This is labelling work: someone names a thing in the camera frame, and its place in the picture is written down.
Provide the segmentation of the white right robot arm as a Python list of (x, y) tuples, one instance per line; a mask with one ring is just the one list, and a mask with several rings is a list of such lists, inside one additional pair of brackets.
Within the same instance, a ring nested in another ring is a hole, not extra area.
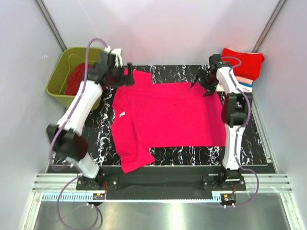
[(226, 129), (225, 153), (218, 176), (213, 177), (211, 182), (204, 181), (204, 185), (235, 192), (246, 190), (240, 156), (243, 134), (251, 117), (253, 95), (245, 92), (235, 78), (234, 68), (241, 65), (241, 60), (236, 57), (232, 59), (237, 60), (238, 64), (232, 66), (230, 62), (223, 61), (220, 54), (211, 55), (208, 70), (199, 70), (191, 87), (199, 83), (205, 89), (204, 96), (213, 95), (218, 85), (225, 92), (221, 112)]

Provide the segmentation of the bright pink t-shirt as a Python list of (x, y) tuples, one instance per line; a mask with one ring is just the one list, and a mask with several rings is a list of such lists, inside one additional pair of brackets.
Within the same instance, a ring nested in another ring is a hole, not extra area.
[(154, 84), (139, 70), (133, 77), (134, 85), (119, 87), (112, 104), (111, 131), (124, 173), (153, 163), (150, 148), (225, 146), (217, 93), (207, 96), (188, 82)]

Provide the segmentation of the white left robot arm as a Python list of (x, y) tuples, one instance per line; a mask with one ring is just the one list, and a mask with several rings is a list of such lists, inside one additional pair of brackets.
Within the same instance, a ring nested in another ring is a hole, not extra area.
[(50, 152), (64, 157), (64, 164), (76, 168), (78, 175), (94, 190), (104, 184), (102, 169), (94, 162), (89, 145), (82, 137), (83, 125), (98, 98), (107, 86), (133, 85), (132, 64), (125, 68), (120, 48), (106, 47), (98, 60), (88, 66), (85, 63), (79, 89), (62, 118), (46, 128), (50, 140)]

